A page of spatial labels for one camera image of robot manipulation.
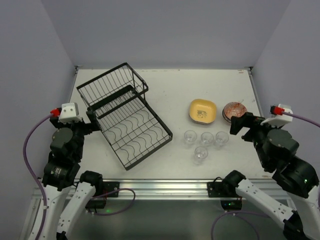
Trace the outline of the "brown panda square plate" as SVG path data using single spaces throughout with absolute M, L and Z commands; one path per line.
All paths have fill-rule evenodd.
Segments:
M 191 119 L 192 123 L 194 124 L 198 124 L 198 125 L 203 125 L 203 126 L 210 126 L 214 123 L 214 121 L 212 122 L 203 122 L 203 121 L 197 121 L 197 120 L 194 120 L 194 119 Z

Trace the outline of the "yellow square plate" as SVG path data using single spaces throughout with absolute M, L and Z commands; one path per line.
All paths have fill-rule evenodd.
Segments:
M 189 105 L 189 117 L 196 121 L 213 122 L 217 117 L 217 106 L 205 99 L 194 99 Z

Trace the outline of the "clear glass cup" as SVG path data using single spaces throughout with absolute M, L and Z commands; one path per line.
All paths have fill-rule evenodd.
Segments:
M 213 145 L 215 136 L 210 132 L 203 132 L 200 136 L 200 146 L 209 148 Z
M 225 131 L 219 131 L 216 135 L 215 135 L 215 143 L 214 145 L 217 148 L 222 148 L 224 147 L 229 141 L 229 134 Z
M 198 138 L 198 135 L 193 130 L 187 130 L 184 133 L 183 138 L 184 138 L 184 145 L 183 145 L 184 148 L 185 149 L 190 149 L 190 148 L 195 146 L 197 138 Z
M 208 157 L 208 150 L 204 146 L 198 146 L 194 150 L 194 163 L 201 165 Z

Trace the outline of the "blue patterned bowl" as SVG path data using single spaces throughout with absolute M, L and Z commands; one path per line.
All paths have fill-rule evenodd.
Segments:
M 242 103 L 229 102 L 224 106 L 222 115 L 225 119 L 231 120 L 231 117 L 241 117 L 247 111 L 247 108 Z

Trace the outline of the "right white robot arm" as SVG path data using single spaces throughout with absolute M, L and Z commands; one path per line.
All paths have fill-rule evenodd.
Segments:
M 244 197 L 274 220 L 286 239 L 318 240 L 320 181 L 314 167 L 296 156 L 299 143 L 283 129 L 291 122 L 287 112 L 270 118 L 246 112 L 240 117 L 231 117 L 230 134 L 237 135 L 242 128 L 248 128 L 241 138 L 253 143 L 263 170 L 272 174 L 295 209 L 280 204 L 237 170 L 230 172 L 222 185 L 226 193 Z

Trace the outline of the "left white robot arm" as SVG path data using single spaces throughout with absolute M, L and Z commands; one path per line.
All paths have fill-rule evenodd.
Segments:
M 30 240 L 67 240 L 86 204 L 102 187 L 101 174 L 85 171 L 80 177 L 75 193 L 70 201 L 65 203 L 80 169 L 85 136 L 101 129 L 93 111 L 88 110 L 86 115 L 88 123 L 79 116 L 76 106 L 64 104 L 40 120 L 23 143 L 25 165 L 42 196 L 41 206 L 28 237 Z M 32 133 L 46 120 L 51 122 L 56 131 L 52 135 L 43 177 L 38 179 L 28 161 L 27 144 Z

